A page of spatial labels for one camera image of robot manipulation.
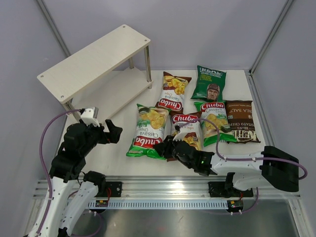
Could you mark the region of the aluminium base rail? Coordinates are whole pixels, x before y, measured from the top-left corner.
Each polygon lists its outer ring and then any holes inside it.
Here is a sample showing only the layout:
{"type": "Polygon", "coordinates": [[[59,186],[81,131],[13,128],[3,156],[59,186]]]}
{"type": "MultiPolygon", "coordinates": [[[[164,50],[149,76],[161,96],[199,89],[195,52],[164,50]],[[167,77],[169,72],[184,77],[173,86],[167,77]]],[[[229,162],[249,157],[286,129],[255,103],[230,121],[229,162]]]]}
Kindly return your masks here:
{"type": "MultiPolygon", "coordinates": [[[[122,182],[121,199],[210,199],[208,183],[225,181],[223,176],[107,176],[106,181],[122,182]]],[[[45,198],[47,181],[38,180],[33,199],[45,198]]],[[[299,193],[259,188],[260,199],[301,199],[299,193]]]]}

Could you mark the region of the green Real hand cooked bag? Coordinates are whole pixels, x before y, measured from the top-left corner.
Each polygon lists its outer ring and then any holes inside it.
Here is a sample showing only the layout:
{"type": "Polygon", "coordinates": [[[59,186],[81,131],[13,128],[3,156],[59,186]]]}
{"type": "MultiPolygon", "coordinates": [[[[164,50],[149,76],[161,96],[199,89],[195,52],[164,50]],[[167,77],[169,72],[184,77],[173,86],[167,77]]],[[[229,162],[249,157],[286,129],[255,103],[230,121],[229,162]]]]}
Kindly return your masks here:
{"type": "Polygon", "coordinates": [[[226,72],[197,65],[197,82],[191,99],[206,102],[223,100],[226,72]]]}

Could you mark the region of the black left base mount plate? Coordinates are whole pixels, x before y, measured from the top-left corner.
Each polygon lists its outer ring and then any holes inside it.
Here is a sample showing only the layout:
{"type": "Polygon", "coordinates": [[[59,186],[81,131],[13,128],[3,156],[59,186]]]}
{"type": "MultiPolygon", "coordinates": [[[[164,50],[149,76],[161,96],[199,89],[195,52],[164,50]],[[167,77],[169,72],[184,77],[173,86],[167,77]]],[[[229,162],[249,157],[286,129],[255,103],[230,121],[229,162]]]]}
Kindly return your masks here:
{"type": "Polygon", "coordinates": [[[96,195],[97,198],[120,198],[122,193],[122,182],[105,182],[101,184],[96,195]]]}

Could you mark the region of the left aluminium frame post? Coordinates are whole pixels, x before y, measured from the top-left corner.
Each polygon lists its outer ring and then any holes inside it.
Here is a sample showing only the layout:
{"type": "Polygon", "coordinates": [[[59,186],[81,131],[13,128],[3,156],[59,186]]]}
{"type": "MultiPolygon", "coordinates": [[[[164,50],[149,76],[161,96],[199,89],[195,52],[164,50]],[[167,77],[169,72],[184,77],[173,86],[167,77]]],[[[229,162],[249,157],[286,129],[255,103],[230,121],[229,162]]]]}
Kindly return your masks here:
{"type": "Polygon", "coordinates": [[[69,51],[60,31],[58,30],[58,27],[53,19],[53,17],[51,16],[48,7],[45,4],[45,1],[43,0],[35,0],[36,4],[39,7],[39,10],[41,11],[45,21],[48,24],[48,27],[50,28],[51,32],[53,33],[53,36],[55,37],[59,47],[61,48],[63,54],[65,55],[65,57],[70,57],[71,56],[71,52],[69,51]]]}

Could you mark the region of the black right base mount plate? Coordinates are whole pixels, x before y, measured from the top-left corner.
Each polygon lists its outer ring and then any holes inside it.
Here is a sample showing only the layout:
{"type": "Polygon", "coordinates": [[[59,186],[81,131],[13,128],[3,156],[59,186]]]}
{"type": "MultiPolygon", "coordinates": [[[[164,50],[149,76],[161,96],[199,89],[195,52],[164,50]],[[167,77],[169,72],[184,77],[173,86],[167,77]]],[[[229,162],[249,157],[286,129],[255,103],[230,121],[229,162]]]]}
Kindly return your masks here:
{"type": "Polygon", "coordinates": [[[208,182],[208,192],[211,198],[251,198],[253,190],[240,191],[225,182],[208,182]]]}

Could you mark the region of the green Chuba chips bag small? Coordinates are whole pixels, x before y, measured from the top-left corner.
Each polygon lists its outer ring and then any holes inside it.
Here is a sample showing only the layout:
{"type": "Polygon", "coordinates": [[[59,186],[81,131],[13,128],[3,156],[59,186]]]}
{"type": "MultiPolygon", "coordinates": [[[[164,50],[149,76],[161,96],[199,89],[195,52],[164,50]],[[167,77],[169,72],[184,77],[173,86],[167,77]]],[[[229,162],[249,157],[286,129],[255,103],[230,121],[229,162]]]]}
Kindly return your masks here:
{"type": "Polygon", "coordinates": [[[224,101],[218,102],[194,102],[198,112],[201,112],[200,122],[203,134],[203,146],[209,146],[217,142],[217,130],[219,129],[220,140],[236,142],[232,129],[228,123],[224,101]]]}

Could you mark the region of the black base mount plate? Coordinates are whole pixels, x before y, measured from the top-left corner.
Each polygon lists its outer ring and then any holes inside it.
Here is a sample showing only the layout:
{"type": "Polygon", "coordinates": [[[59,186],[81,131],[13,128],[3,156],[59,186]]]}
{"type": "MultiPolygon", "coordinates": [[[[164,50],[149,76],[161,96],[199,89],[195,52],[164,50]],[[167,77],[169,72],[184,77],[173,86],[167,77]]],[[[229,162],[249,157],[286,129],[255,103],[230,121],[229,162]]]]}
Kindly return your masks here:
{"type": "Polygon", "coordinates": [[[253,190],[240,191],[225,182],[208,182],[208,192],[211,198],[251,198],[253,190]]]}
{"type": "Polygon", "coordinates": [[[122,182],[105,182],[101,184],[96,195],[97,198],[120,198],[122,193],[122,182]]]}

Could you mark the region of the brown Chuba barbecue chips bag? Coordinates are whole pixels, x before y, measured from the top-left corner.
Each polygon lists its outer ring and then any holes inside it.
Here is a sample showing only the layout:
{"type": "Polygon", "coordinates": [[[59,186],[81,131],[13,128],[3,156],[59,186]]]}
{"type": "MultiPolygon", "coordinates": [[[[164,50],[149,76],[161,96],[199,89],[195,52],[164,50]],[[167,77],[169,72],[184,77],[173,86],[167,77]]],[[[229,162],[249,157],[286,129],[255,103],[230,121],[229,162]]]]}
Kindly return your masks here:
{"type": "Polygon", "coordinates": [[[198,151],[202,150],[201,146],[201,134],[200,134],[200,122],[194,121],[195,119],[199,119],[201,116],[201,112],[194,112],[190,114],[182,114],[180,112],[171,111],[171,135],[178,136],[180,133],[180,138],[187,142],[190,146],[195,147],[198,151]],[[189,124],[180,128],[180,131],[177,131],[175,126],[182,125],[187,122],[189,124]]]}

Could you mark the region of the white two-tier wooden shelf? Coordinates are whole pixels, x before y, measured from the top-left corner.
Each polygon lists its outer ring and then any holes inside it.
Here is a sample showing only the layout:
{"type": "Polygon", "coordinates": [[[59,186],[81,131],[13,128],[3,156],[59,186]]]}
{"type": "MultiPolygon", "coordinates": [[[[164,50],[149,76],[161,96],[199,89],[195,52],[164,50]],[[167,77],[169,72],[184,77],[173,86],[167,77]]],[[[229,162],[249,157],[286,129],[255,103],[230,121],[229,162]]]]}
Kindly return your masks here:
{"type": "Polygon", "coordinates": [[[151,40],[123,24],[75,54],[44,71],[38,80],[67,112],[79,120],[75,109],[95,106],[100,120],[109,119],[152,87],[149,44],[151,40]],[[129,67],[102,83],[74,106],[71,100],[122,63],[129,67]]]}

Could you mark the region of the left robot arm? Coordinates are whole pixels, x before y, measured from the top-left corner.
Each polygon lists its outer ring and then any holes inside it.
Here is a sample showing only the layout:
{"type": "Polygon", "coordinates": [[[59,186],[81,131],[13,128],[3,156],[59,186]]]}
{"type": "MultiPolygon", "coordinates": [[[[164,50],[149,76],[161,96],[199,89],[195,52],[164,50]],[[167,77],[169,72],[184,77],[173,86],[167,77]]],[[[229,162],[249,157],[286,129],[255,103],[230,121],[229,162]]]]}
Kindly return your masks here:
{"type": "Polygon", "coordinates": [[[101,124],[87,125],[83,121],[67,128],[64,141],[51,163],[45,200],[28,236],[69,237],[92,198],[111,197],[112,190],[106,183],[106,176],[89,171],[74,198],[67,202],[86,164],[88,153],[98,144],[116,144],[120,139],[123,129],[115,126],[110,119],[105,123],[107,132],[101,124]]]}

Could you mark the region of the brown Chuba bag upside down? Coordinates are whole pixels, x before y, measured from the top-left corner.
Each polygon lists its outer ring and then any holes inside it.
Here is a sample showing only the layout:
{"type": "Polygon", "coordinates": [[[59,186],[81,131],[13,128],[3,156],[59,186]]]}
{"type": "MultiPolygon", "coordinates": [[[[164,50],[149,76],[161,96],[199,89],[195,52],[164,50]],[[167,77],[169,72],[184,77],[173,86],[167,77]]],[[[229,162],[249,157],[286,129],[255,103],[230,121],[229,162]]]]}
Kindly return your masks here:
{"type": "Polygon", "coordinates": [[[182,113],[185,89],[191,80],[191,77],[174,76],[168,72],[163,72],[162,91],[156,102],[156,107],[182,113]]]}

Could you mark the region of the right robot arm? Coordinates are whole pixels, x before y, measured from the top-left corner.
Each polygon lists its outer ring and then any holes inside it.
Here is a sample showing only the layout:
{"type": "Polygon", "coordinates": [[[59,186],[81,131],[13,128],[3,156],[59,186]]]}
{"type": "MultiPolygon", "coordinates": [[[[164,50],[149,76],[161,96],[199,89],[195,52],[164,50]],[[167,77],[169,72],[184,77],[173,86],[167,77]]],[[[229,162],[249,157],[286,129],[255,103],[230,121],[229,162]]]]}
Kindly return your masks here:
{"type": "Polygon", "coordinates": [[[285,192],[299,191],[298,159],[273,146],[265,146],[262,152],[246,157],[223,158],[167,136],[154,149],[163,158],[175,159],[201,176],[224,176],[224,182],[209,188],[210,195],[216,197],[239,197],[248,190],[267,185],[285,192]]]}

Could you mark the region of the right aluminium frame post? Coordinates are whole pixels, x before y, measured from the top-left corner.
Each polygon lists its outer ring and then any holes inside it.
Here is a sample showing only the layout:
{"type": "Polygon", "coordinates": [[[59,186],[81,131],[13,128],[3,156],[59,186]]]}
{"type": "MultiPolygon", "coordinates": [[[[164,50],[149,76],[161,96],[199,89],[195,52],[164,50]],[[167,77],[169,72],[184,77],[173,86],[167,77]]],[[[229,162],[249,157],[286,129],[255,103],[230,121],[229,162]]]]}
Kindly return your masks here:
{"type": "Polygon", "coordinates": [[[268,50],[270,44],[272,43],[273,39],[275,38],[276,34],[278,33],[280,27],[282,26],[286,16],[288,15],[289,11],[291,10],[293,4],[295,3],[295,0],[287,0],[285,4],[283,5],[280,13],[278,14],[267,38],[265,39],[258,55],[255,58],[255,61],[253,62],[252,66],[249,69],[249,74],[252,76],[254,75],[256,69],[258,68],[260,62],[262,61],[266,51],[268,50]]]}

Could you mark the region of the green Chuba chips bag large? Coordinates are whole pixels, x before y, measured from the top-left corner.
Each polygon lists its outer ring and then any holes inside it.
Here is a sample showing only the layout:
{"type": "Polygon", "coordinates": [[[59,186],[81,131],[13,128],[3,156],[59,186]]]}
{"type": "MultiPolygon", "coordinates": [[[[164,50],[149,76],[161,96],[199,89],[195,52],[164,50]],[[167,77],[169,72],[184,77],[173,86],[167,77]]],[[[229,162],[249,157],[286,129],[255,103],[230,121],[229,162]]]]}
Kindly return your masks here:
{"type": "Polygon", "coordinates": [[[137,104],[138,117],[135,136],[126,156],[163,159],[154,149],[154,145],[164,139],[164,131],[169,116],[169,109],[148,107],[137,104]]]}

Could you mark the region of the aluminium frame post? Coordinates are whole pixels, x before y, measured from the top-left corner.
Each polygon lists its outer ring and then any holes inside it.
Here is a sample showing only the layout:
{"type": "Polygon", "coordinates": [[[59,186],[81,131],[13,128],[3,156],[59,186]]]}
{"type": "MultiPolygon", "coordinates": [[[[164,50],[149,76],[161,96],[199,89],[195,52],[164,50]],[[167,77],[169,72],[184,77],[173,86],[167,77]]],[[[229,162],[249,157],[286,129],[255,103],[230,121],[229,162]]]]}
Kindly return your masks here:
{"type": "Polygon", "coordinates": [[[45,1],[43,0],[35,0],[36,4],[39,7],[39,10],[41,11],[45,21],[48,24],[48,27],[50,28],[51,32],[53,33],[53,36],[55,37],[59,47],[61,48],[63,54],[65,55],[65,57],[70,57],[71,56],[71,52],[69,51],[60,31],[58,30],[58,27],[53,19],[53,17],[51,16],[48,7],[45,4],[45,1]]]}
{"type": "Polygon", "coordinates": [[[287,0],[285,4],[283,5],[280,13],[278,14],[267,38],[265,39],[258,55],[255,58],[255,61],[253,62],[252,66],[249,69],[249,74],[252,76],[254,75],[256,69],[258,68],[260,62],[262,61],[266,51],[268,50],[270,44],[272,43],[273,39],[275,38],[276,34],[278,33],[280,27],[282,26],[286,16],[288,15],[289,11],[291,10],[293,4],[295,3],[295,0],[287,0]]]}

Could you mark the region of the brown Kettle sea salt bag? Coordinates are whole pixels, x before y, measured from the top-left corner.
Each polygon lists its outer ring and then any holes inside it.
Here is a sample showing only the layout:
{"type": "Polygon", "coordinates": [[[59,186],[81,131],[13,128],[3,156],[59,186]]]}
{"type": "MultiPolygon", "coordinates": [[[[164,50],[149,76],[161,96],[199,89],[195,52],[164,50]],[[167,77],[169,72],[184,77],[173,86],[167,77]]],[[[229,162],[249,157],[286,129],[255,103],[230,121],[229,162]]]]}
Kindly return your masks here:
{"type": "Polygon", "coordinates": [[[236,143],[260,143],[253,120],[252,101],[227,100],[225,106],[236,143]]]}

